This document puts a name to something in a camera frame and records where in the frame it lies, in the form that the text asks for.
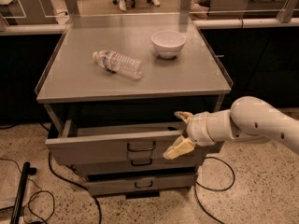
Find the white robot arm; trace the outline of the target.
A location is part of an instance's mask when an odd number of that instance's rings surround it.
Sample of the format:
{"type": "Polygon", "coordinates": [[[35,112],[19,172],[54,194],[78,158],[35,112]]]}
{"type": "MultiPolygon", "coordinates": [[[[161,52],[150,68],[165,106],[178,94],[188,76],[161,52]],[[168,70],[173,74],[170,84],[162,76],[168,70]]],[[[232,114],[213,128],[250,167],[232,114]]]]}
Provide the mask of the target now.
{"type": "Polygon", "coordinates": [[[214,113],[177,111],[175,116],[186,124],[187,136],[181,135],[164,152],[167,160],[190,153],[196,146],[213,146],[222,141],[270,139],[299,153],[299,121],[256,97],[238,98],[230,109],[214,113]]]}

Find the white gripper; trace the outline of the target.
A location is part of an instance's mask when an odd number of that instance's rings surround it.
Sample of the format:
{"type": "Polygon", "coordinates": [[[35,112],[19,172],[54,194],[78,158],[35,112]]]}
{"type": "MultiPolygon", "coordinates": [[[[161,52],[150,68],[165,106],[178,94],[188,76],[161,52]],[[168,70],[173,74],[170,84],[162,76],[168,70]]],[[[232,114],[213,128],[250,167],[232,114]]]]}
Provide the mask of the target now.
{"type": "Polygon", "coordinates": [[[183,122],[188,123],[186,133],[189,138],[185,138],[183,135],[178,137],[173,145],[164,152],[165,159],[173,160],[181,155],[190,153],[194,150],[195,145],[207,147],[216,144],[207,130],[208,112],[194,115],[191,112],[176,111],[174,115],[183,122]]]}

